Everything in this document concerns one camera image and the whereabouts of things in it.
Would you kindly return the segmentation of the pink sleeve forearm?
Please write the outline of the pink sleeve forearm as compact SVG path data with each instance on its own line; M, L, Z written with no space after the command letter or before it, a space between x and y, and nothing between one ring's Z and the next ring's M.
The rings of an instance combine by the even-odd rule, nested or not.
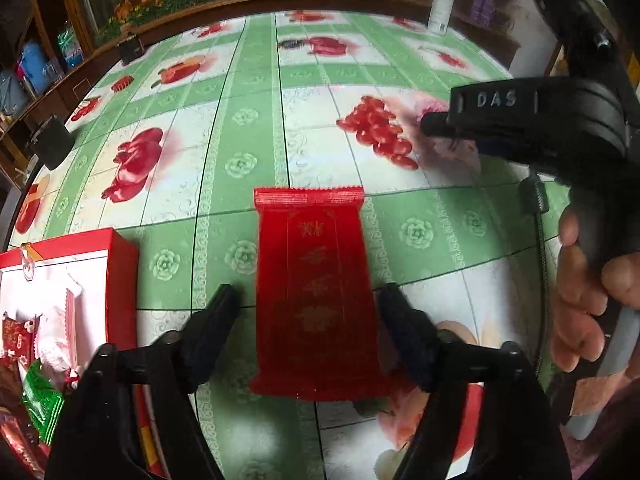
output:
M576 440L562 431L573 479L581 479L599 456L612 448L623 431L639 420L639 379L623 379L602 410L596 426L585 440Z

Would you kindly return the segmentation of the right hand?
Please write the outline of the right hand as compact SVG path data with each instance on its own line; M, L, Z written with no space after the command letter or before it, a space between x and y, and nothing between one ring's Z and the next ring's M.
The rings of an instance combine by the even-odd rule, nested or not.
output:
M579 223L566 208L559 221L558 274L551 295L553 330L550 350L563 372L574 370L580 360L593 362L604 350L604 333L597 317L608 300L626 307L639 307L639 255L617 257L600 272L592 270L578 245Z

